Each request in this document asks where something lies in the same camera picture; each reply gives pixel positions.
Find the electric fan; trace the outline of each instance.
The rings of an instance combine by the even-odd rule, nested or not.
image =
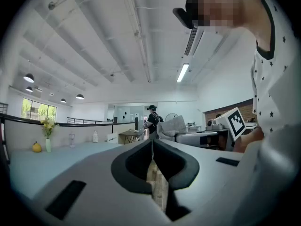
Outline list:
[[[171,120],[174,117],[177,117],[178,115],[175,113],[170,113],[167,115],[167,117],[165,118],[165,122]]]

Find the fluorescent light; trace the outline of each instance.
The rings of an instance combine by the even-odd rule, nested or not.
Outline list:
[[[182,81],[182,79],[183,79],[183,77],[184,77],[184,75],[185,75],[185,73],[186,73],[188,67],[189,67],[189,64],[183,64],[182,71],[181,71],[181,73],[180,73],[180,75],[179,75],[179,78],[178,78],[178,80],[177,80],[178,83]]]

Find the rectangular slot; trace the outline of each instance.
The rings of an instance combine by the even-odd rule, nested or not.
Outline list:
[[[225,163],[225,164],[228,164],[228,165],[231,165],[234,167],[237,167],[237,165],[239,164],[239,161],[228,159],[228,158],[223,158],[223,157],[216,159],[216,161]]]
[[[81,181],[74,180],[70,182],[46,208],[46,211],[56,218],[63,220],[85,186],[86,183]]]

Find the white shirt with stars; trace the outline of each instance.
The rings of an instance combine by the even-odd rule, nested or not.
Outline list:
[[[269,91],[295,58],[300,56],[301,46],[278,3],[275,0],[261,1],[271,22],[270,51],[263,51],[257,46],[251,78],[254,90],[253,113],[257,115],[258,124],[267,136],[285,126],[284,115],[280,114]],[[298,93],[297,89],[287,89],[287,92]]]

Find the potted plant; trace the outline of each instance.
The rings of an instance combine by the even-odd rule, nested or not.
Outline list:
[[[44,135],[46,136],[46,151],[50,153],[51,143],[49,137],[55,127],[55,121],[47,116],[44,120],[41,120],[41,123],[43,124]]]

